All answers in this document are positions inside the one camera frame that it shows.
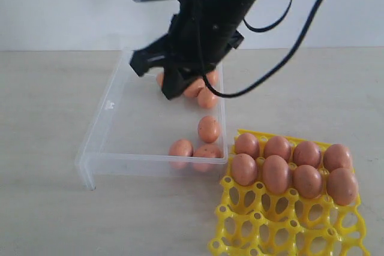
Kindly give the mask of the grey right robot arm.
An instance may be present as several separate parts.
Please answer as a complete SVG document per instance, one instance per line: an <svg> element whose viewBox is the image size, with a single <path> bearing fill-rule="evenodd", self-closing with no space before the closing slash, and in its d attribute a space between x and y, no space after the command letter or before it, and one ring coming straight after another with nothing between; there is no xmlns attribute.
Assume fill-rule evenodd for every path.
<svg viewBox="0 0 384 256"><path fill-rule="evenodd" d="M177 0L168 31L136 50L130 66L139 76L160 67L162 92L169 100L183 94L195 80L214 71L243 41L237 28L255 0Z"/></svg>

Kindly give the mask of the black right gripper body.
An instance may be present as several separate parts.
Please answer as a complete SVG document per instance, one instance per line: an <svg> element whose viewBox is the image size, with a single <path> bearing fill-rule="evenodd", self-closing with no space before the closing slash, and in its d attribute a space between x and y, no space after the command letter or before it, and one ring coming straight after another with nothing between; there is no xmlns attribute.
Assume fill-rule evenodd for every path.
<svg viewBox="0 0 384 256"><path fill-rule="evenodd" d="M166 75L200 75L210 72L244 37L238 26L243 11L201 10L174 14L167 33Z"/></svg>

